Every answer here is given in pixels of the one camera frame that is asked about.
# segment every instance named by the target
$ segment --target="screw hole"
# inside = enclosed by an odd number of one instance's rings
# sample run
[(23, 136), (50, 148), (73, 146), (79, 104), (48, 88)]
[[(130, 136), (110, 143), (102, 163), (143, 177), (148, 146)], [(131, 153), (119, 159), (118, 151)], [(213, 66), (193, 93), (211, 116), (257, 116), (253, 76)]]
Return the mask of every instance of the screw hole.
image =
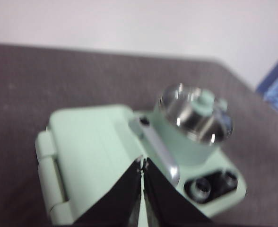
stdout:
[(146, 117), (140, 117), (141, 124), (149, 126), (149, 120)]

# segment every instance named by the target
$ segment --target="gray table surface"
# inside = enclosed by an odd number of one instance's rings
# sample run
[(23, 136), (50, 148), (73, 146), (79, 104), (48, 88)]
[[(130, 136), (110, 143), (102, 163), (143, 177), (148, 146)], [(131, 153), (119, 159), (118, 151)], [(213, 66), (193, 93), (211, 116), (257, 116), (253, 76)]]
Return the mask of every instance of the gray table surface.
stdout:
[(242, 171), (245, 199), (216, 222), (278, 227), (278, 113), (215, 61), (0, 45), (0, 227), (48, 222), (34, 140), (52, 111), (121, 103), (151, 109), (167, 85), (205, 87), (235, 122), (223, 150)]

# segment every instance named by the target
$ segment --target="mint green plastic device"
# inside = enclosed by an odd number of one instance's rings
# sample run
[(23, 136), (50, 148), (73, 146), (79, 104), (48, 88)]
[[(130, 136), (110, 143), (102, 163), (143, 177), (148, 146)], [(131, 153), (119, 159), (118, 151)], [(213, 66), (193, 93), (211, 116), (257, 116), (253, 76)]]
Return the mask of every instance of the mint green plastic device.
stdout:
[[(63, 109), (50, 116), (48, 127), (38, 134), (35, 146), (46, 212), (54, 225), (75, 222), (112, 188), (135, 159), (154, 156), (157, 160), (147, 141), (129, 127), (129, 122), (143, 113), (152, 117), (151, 112), (133, 112), (124, 105)], [(161, 161), (155, 163), (164, 171)], [(242, 175), (219, 147), (199, 165), (179, 164), (179, 169), (176, 190), (208, 217), (245, 196)], [(183, 189), (185, 182), (218, 169), (237, 173), (237, 189), (206, 204), (192, 201)], [(144, 196), (139, 226), (148, 226)]]

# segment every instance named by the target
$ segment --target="silver metal lever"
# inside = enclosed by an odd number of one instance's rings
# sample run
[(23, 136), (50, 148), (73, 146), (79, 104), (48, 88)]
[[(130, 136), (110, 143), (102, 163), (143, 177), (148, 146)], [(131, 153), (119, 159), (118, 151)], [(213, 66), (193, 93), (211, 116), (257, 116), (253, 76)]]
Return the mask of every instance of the silver metal lever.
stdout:
[(148, 140), (165, 168), (166, 178), (176, 186), (180, 180), (179, 167), (149, 120), (145, 117), (137, 117), (129, 122), (129, 126), (140, 138), (144, 137)]

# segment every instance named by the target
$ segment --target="white wall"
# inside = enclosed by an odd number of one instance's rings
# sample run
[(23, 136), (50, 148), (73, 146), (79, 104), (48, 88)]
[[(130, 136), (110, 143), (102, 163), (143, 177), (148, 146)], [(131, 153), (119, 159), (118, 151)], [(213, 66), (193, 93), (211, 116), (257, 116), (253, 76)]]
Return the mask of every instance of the white wall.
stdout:
[(254, 89), (278, 61), (278, 0), (0, 0), (0, 43), (215, 57)]

